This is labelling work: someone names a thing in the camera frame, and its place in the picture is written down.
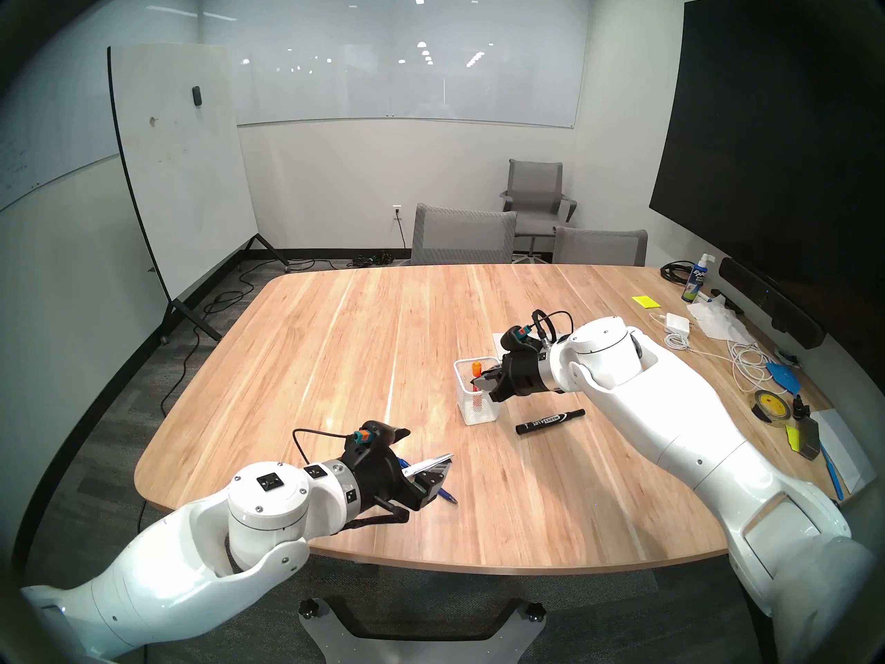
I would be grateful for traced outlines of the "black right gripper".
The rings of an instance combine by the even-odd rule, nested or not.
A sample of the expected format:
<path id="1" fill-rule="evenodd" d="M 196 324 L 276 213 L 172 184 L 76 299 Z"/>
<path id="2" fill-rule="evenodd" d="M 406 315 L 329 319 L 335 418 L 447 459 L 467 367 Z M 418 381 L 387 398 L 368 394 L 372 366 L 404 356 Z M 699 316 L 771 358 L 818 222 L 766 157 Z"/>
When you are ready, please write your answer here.
<path id="1" fill-rule="evenodd" d="M 554 392 L 555 380 L 550 370 L 549 349 L 511 351 L 504 354 L 499 365 L 486 369 L 471 379 L 473 386 L 487 393 L 493 403 L 511 397 L 527 397 L 541 392 Z"/>

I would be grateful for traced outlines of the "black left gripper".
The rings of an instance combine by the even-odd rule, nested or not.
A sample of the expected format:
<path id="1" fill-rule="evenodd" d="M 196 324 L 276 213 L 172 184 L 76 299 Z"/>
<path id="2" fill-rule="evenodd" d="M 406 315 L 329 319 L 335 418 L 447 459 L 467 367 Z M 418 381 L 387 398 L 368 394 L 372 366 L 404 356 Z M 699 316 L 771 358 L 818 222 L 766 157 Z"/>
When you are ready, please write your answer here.
<path id="1" fill-rule="evenodd" d="M 410 482 L 388 444 L 348 441 L 343 451 L 343 465 L 356 480 L 361 513 L 376 506 L 378 499 L 385 503 L 393 500 L 412 511 L 421 510 L 444 492 L 440 487 L 451 464 L 451 460 L 423 460 L 412 467 L 414 475 Z"/>

